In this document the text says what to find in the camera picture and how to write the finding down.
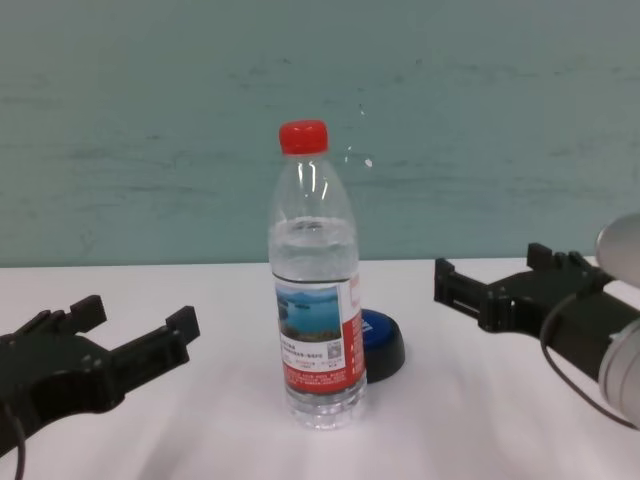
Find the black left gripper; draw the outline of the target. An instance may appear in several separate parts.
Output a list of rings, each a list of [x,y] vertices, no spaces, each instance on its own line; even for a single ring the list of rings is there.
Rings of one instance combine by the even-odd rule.
[[[69,311],[43,310],[1,337],[1,439],[16,441],[15,423],[30,437],[69,416],[100,414],[125,394],[190,360],[200,336],[195,308],[184,306],[160,328],[114,349],[78,333],[107,321],[100,295]]]

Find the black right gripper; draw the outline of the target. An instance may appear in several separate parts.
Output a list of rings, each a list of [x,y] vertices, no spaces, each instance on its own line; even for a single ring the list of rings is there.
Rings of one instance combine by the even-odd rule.
[[[486,332],[539,338],[553,307],[577,293],[579,297],[556,317],[549,346],[595,380],[610,336],[637,320],[639,311],[597,290],[597,280],[613,281],[614,277],[577,251],[554,252],[540,243],[529,243],[526,265],[533,271],[495,282],[487,294],[485,283],[460,274],[444,258],[436,259],[433,299],[474,318]]]

